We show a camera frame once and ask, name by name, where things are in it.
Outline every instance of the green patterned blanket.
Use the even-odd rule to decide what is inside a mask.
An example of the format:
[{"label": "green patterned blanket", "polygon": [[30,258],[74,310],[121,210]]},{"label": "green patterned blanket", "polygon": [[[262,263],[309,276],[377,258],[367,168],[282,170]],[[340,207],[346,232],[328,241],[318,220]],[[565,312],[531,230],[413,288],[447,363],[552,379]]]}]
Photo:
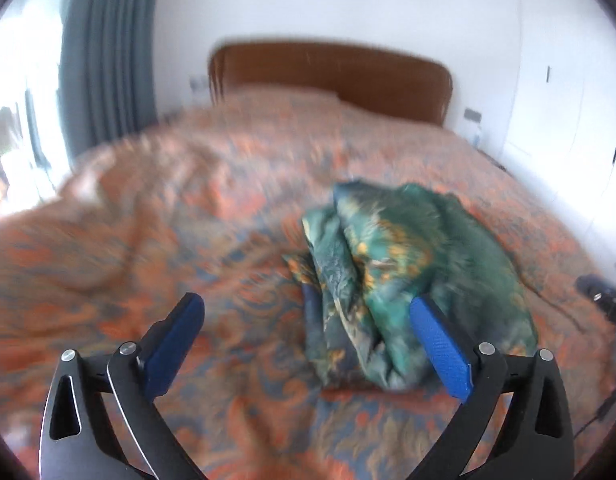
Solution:
[{"label": "green patterned blanket", "polygon": [[451,194],[338,184],[303,217],[310,254],[287,256],[302,284],[306,353],[324,385],[416,386],[431,366],[409,327],[429,293],[475,341],[532,354],[537,334],[514,266]]}]

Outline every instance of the orange patterned bedspread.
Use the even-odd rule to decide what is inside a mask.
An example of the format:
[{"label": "orange patterned bedspread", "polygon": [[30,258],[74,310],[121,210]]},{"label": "orange patterned bedspread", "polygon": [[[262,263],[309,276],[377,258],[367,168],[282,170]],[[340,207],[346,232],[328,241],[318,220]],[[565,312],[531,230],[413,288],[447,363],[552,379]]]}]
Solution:
[{"label": "orange patterned bedspread", "polygon": [[[453,192],[494,232],[557,356],[573,427],[586,422],[612,386],[614,331],[574,290],[594,269],[562,225],[450,132],[328,94],[259,89],[94,150],[60,200],[0,221],[0,430],[26,467],[38,474],[60,353],[111,352],[194,291],[205,326],[157,407],[210,478],[406,478],[456,401],[436,383],[321,391],[303,355],[301,289],[281,258],[305,246],[302,213],[353,178]],[[576,440],[578,467],[611,423]]]}]

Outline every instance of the blue gripper pad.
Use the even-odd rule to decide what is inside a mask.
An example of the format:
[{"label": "blue gripper pad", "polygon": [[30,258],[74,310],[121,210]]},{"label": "blue gripper pad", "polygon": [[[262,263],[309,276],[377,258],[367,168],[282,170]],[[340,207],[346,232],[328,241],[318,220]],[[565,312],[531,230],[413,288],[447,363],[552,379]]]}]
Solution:
[{"label": "blue gripper pad", "polygon": [[451,396],[466,402],[472,392],[470,362],[452,339],[433,307],[421,297],[410,303],[410,325]]},{"label": "blue gripper pad", "polygon": [[201,296],[187,293],[169,316],[155,323],[146,336],[155,344],[143,365],[143,393],[149,400],[168,393],[205,319]]}]

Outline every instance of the electrical outlet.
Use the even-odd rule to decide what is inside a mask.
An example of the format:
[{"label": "electrical outlet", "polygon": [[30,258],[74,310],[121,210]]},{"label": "electrical outlet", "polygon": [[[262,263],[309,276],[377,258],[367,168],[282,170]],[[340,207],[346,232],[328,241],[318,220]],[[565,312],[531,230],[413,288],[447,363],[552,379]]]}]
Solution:
[{"label": "electrical outlet", "polygon": [[464,110],[464,119],[480,124],[482,122],[482,114],[472,108],[466,108],[466,110]]}]

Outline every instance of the screw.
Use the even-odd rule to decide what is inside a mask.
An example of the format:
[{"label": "screw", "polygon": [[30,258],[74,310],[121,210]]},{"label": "screw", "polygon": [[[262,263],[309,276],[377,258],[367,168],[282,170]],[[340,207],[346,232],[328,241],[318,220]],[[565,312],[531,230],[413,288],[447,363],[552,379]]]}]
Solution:
[{"label": "screw", "polygon": [[127,343],[123,343],[119,347],[119,353],[121,355],[132,355],[134,354],[136,349],[137,349],[136,343],[133,343],[132,341],[128,341]]},{"label": "screw", "polygon": [[484,355],[492,355],[495,352],[495,348],[491,345],[491,343],[484,341],[483,343],[479,343],[479,352]]},{"label": "screw", "polygon": [[66,350],[63,354],[61,354],[61,360],[65,362],[72,361],[75,355],[76,352],[74,350]]},{"label": "screw", "polygon": [[541,350],[539,350],[539,357],[544,361],[552,361],[554,359],[554,355],[547,348],[542,348]]}]

